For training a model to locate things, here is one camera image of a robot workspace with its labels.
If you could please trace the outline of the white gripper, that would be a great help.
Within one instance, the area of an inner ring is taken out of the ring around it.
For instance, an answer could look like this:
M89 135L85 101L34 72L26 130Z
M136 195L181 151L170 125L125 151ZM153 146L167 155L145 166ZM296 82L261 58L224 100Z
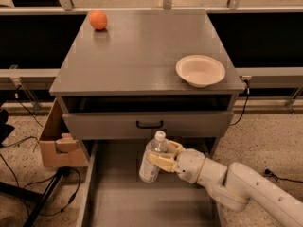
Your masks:
M183 181L196 183L205 155L196 149L185 149L182 144L168 140L166 153L152 152L148 154L147 159L167 172L174 172L176 169L177 175Z

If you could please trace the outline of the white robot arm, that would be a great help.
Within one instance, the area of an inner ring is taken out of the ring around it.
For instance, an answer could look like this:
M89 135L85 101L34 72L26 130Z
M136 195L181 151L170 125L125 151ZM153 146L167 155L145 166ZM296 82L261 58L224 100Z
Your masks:
M253 200L284 227L303 227L303 202L244 164L224 166L170 140L164 142L162 152L148 148L146 157L181 180L202 186L214 201L231 210L241 212Z

